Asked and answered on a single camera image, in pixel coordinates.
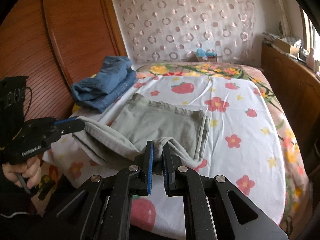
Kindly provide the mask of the person's left hand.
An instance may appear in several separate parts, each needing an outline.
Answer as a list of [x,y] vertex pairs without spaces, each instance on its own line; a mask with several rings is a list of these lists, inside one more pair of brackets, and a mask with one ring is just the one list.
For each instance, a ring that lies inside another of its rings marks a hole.
[[29,158],[26,163],[22,164],[3,164],[2,170],[5,178],[18,187],[22,187],[22,184],[18,179],[17,173],[20,173],[23,178],[27,178],[26,186],[29,189],[37,186],[41,181],[41,167],[38,156]]

